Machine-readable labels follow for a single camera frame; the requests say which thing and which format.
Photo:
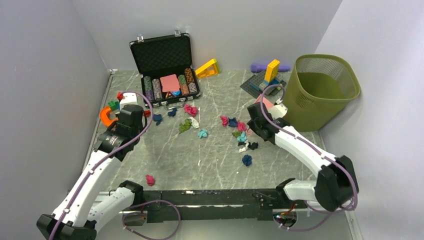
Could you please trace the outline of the pink dustpan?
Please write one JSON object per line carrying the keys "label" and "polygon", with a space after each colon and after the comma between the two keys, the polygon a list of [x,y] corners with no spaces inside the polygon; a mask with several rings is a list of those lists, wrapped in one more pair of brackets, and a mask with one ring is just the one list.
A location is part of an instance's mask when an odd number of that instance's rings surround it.
{"label": "pink dustpan", "polygon": [[[256,100],[255,101],[253,101],[252,103],[251,103],[251,105],[252,104],[255,104],[255,103],[258,103],[258,102],[260,102],[260,97],[261,96],[259,96],[258,98],[256,98]],[[271,102],[271,101],[269,101],[267,98],[263,98],[263,103],[264,103],[264,105],[265,105],[265,108],[267,109],[267,110],[269,110],[270,108],[272,108],[273,106],[274,106],[274,103],[273,102]],[[249,124],[247,123],[246,124],[246,126],[248,127],[247,128],[247,130],[246,130],[246,134],[247,135],[252,135],[254,132],[253,132],[253,130],[252,130],[252,128],[249,126]]]}

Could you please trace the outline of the pink hand brush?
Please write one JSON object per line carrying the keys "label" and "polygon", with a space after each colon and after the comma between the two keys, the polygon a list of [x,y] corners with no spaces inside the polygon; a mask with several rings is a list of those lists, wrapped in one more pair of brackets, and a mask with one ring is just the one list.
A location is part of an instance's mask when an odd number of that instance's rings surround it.
{"label": "pink hand brush", "polygon": [[200,125],[200,122],[201,122],[201,108],[200,107],[197,108],[197,117],[198,117],[198,123]]}

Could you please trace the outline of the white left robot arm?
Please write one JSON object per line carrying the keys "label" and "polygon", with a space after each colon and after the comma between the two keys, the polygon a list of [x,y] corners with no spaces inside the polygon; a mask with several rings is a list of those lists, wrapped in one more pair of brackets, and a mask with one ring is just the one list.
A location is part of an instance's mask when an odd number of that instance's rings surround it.
{"label": "white left robot arm", "polygon": [[104,182],[134,149],[145,131],[147,118],[140,105],[125,105],[118,119],[102,133],[89,162],[66,198],[51,214],[42,214],[36,226],[47,240],[94,240],[98,232],[120,211],[139,209],[144,188],[126,180],[95,204]]}

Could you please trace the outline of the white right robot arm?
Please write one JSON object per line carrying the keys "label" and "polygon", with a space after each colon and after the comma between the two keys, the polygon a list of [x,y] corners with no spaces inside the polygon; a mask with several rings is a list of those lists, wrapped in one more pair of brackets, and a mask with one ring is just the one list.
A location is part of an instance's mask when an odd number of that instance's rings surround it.
{"label": "white right robot arm", "polygon": [[301,135],[288,121],[274,117],[265,105],[256,102],[247,108],[248,126],[253,132],[301,161],[316,177],[315,180],[289,178],[276,186],[276,203],[288,208],[295,201],[313,201],[328,212],[355,201],[359,193],[352,160],[335,156]]}

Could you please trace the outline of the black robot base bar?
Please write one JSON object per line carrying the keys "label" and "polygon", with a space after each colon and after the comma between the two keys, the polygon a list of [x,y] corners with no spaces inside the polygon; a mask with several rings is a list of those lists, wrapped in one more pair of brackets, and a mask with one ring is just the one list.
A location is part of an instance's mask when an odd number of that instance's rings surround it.
{"label": "black robot base bar", "polygon": [[124,210],[146,212],[148,223],[190,220],[256,219],[271,221],[275,214],[304,209],[301,200],[289,200],[274,188],[212,190],[146,190],[145,207]]}

